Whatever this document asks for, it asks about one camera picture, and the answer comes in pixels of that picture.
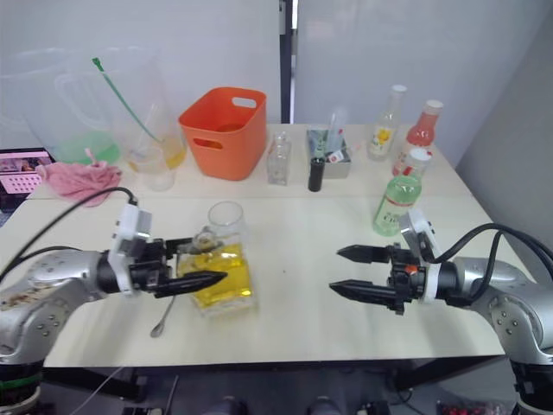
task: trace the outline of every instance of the orange plastic basket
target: orange plastic basket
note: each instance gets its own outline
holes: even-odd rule
[[[243,180],[256,167],[266,142],[264,93],[215,88],[179,117],[190,150],[204,175]]]

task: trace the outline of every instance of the black cable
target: black cable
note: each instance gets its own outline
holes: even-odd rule
[[[398,406],[398,405],[403,405],[405,402],[409,402],[410,399],[413,397],[413,391],[411,389],[409,389],[407,391],[409,393],[409,395],[407,396],[407,398],[404,398],[403,396],[401,396],[401,394],[399,395],[400,396],[400,399],[398,402],[390,402],[390,406]]]
[[[399,398],[399,400],[401,400],[401,403],[405,406],[407,406],[409,409],[411,409],[413,412],[416,412],[418,413],[418,415],[426,415],[426,413],[424,413],[423,411],[421,411],[420,409],[418,408],[415,408],[412,404],[409,403],[409,400],[411,399],[411,397],[413,396],[413,393],[407,398],[407,399],[404,399],[403,396],[401,396],[401,393],[399,393],[398,390],[396,390],[396,393],[397,393],[397,397]]]
[[[480,287],[478,287],[478,290],[470,297],[470,301],[472,303],[482,297],[486,292],[487,287],[490,286],[493,275],[493,267],[495,266],[495,257],[498,253],[499,240],[501,239],[502,235],[503,233],[499,231],[493,236],[492,248],[490,249],[490,255],[487,259],[486,271],[484,272],[484,277],[482,279]]]
[[[61,214],[59,214],[57,217],[55,217],[53,220],[51,220],[43,229],[41,229],[33,238],[30,239],[27,244],[23,248],[19,250],[19,252],[14,256],[14,258],[11,259],[11,261],[6,265],[6,267],[3,269],[2,273],[0,273],[0,283],[2,283],[3,279],[6,277],[8,272],[10,272],[12,269],[14,269],[17,265],[16,262],[21,259],[22,255],[47,231],[50,230],[51,227],[53,227],[56,223],[58,223],[60,220],[65,218],[68,214],[70,214],[73,210],[76,208],[84,205],[85,203],[91,201],[92,199],[95,199],[96,197],[100,195],[104,195],[106,193],[111,192],[123,192],[126,193],[129,196],[129,203],[131,205],[137,204],[137,199],[132,194],[130,190],[127,188],[120,188],[120,187],[114,187],[114,188],[104,188],[102,190],[99,190],[98,192],[87,196],[85,199],[82,199],[72,205],[70,208],[63,211]]]
[[[547,246],[545,246],[542,242],[531,237],[526,233],[517,231],[510,227],[506,227],[504,225],[495,224],[495,223],[487,223],[485,225],[480,225],[479,227],[476,227],[472,231],[466,233],[462,238],[460,238],[457,242],[455,242],[453,246],[451,246],[445,253],[440,255],[438,258],[435,258],[435,259],[426,258],[425,256],[424,260],[426,260],[427,262],[430,262],[431,264],[440,264],[442,262],[445,262],[448,259],[451,259],[475,236],[490,229],[495,229],[495,230],[501,231],[502,233],[509,233],[510,235],[522,241],[539,257],[539,259],[542,261],[542,264],[549,272],[550,277],[553,279],[553,263],[551,262],[553,260],[553,252]]]
[[[8,272],[10,272],[11,270],[16,268],[17,266],[19,266],[23,262],[27,261],[28,259],[31,259],[31,258],[33,258],[37,255],[40,255],[41,253],[50,252],[50,251],[65,251],[65,250],[68,250],[68,249],[71,249],[71,250],[74,250],[74,251],[80,251],[79,248],[74,248],[72,246],[47,246],[46,248],[42,248],[42,249],[38,249],[36,251],[32,251],[32,253],[28,253],[27,255],[24,255],[24,256],[20,257],[14,263],[14,265],[8,270]]]

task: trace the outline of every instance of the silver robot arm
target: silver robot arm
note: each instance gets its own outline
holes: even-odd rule
[[[68,318],[84,303],[123,292],[155,297],[218,283],[224,272],[173,278],[168,260],[192,239],[149,239],[150,216],[126,205],[111,250],[65,250],[44,255],[24,278],[0,291],[0,414],[28,413],[38,400],[42,365]]]
[[[404,313],[413,300],[443,300],[483,316],[510,359],[522,413],[553,413],[553,289],[527,278],[518,268],[495,261],[490,284],[477,299],[488,259],[456,257],[429,264],[423,251],[440,254],[434,229],[422,214],[410,211],[399,221],[409,250],[399,245],[348,246],[338,254],[355,262],[391,262],[387,286],[346,280],[330,288],[351,300],[375,303]]]

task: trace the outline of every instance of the straw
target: straw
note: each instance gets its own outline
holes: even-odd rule
[[[92,63],[94,65],[96,65],[96,67],[98,68],[98,70],[102,73],[102,76],[104,77],[105,79],[105,82],[107,82],[107,85],[110,86],[111,90],[117,95],[117,97],[119,98],[119,100],[121,101],[121,104],[123,104],[123,106],[125,107],[125,109],[129,112],[130,116],[134,118],[135,121],[137,121],[138,125],[140,125],[140,127],[146,132],[146,134],[148,134],[154,141],[156,141],[157,143],[161,143],[160,140],[158,140],[156,138],[156,136],[154,136],[147,128],[146,128],[146,125],[144,125],[142,123],[142,121],[140,121],[140,119],[138,119],[137,115],[131,110],[131,108],[129,107],[129,104],[127,104],[127,102],[124,100],[124,98],[121,96],[121,93],[119,93],[118,89],[115,87],[115,85],[113,85],[113,82],[111,82],[110,80],[110,77],[107,76],[107,74],[105,73],[104,69],[102,68],[102,64],[100,63],[100,59],[99,58],[92,58]]]

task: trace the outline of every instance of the basket handle hole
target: basket handle hole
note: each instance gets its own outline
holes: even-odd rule
[[[196,145],[199,145],[200,147],[207,147],[208,149],[223,150],[223,144],[217,141],[205,140],[203,138],[194,138],[194,143]]]
[[[232,103],[235,106],[245,106],[246,108],[256,108],[257,102],[254,99],[234,97]]]

